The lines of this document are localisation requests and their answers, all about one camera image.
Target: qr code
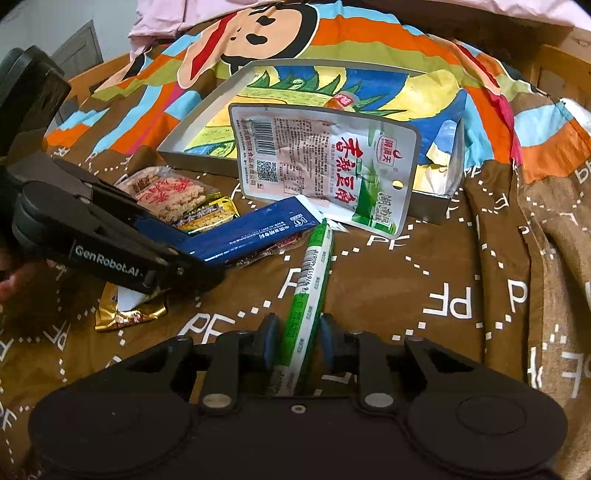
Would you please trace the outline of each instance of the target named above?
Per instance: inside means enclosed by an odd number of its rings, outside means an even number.
[[[259,180],[279,183],[279,179],[277,178],[277,163],[274,161],[257,160],[256,173],[258,174]]]

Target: cartoon character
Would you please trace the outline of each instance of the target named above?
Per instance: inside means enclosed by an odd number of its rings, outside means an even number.
[[[190,88],[220,59],[236,73],[253,60],[295,58],[310,44],[318,20],[316,9],[306,4],[271,4],[227,15],[187,49],[178,84]]]

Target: barcode number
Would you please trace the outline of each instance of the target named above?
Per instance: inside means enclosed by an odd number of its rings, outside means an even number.
[[[274,161],[257,160],[256,173],[259,180],[279,183],[279,179],[277,178],[277,163]]]
[[[310,250],[304,257],[301,265],[300,278],[297,281],[297,287],[307,287],[312,281],[314,266],[318,261],[318,250]]]
[[[259,155],[275,156],[275,140],[270,122],[251,121],[252,134],[255,137],[255,150]]]

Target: door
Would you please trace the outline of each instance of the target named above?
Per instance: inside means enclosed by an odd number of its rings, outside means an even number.
[[[51,58],[64,71],[66,80],[103,63],[93,21],[90,20],[66,40]],[[56,124],[61,125],[76,110],[78,104],[75,99],[65,102],[55,117]]]

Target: green and white wrapper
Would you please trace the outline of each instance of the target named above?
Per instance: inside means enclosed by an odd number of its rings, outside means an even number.
[[[324,220],[312,230],[291,302],[268,393],[294,395],[306,374],[329,276],[333,232]]]

